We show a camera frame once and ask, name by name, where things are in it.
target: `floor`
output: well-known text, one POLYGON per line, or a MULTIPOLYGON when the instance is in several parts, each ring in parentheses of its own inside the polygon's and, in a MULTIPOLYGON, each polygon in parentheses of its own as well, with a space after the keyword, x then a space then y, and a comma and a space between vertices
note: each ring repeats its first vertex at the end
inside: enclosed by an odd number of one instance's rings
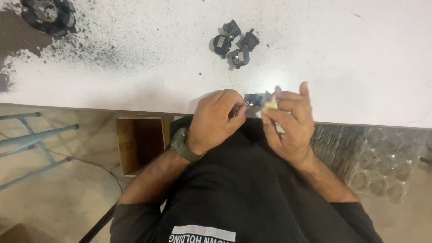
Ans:
MULTIPOLYGON (((76 243, 116 202, 121 186, 130 181, 121 176, 118 166, 115 117, 119 113, 0 106, 0 115, 33 112, 42 113, 27 119, 35 132, 80 125, 78 130, 44 140, 56 160, 66 156, 74 159, 0 191, 0 232, 23 224, 35 243, 76 243)), ((25 134, 18 120, 0 121, 0 139, 25 134)), ((46 165, 38 149, 2 158, 0 185, 46 165)), ((385 242, 429 242, 432 238, 432 169, 419 164, 411 178, 401 205, 359 195, 385 242)), ((92 242, 109 242, 109 224, 92 242)))

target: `right hand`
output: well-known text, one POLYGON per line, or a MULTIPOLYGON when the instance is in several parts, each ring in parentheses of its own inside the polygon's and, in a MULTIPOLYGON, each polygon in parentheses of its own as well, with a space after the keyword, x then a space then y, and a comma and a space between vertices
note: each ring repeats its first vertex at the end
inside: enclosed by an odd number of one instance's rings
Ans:
POLYGON ((314 120, 308 83, 300 85, 300 94, 287 91, 275 94, 279 109, 264 107, 261 110, 264 133, 270 148, 296 167, 314 156, 309 145, 314 133, 314 120), (285 133, 278 134, 275 122, 282 126, 285 133))
POLYGON ((200 100, 186 144, 195 154, 203 154, 220 145, 246 121, 246 105, 235 90, 216 91, 200 100), (235 116, 229 117, 237 106, 235 116))

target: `green watch strap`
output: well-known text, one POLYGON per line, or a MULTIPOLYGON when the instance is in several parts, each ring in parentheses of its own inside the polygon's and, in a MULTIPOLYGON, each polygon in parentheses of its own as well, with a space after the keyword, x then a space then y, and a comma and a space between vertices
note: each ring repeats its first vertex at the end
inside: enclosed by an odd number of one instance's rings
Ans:
POLYGON ((186 139, 187 129, 180 128, 174 135, 171 141, 171 148, 177 151, 185 160, 190 162, 197 162, 206 153, 198 155, 191 151, 191 149, 184 143, 186 139))

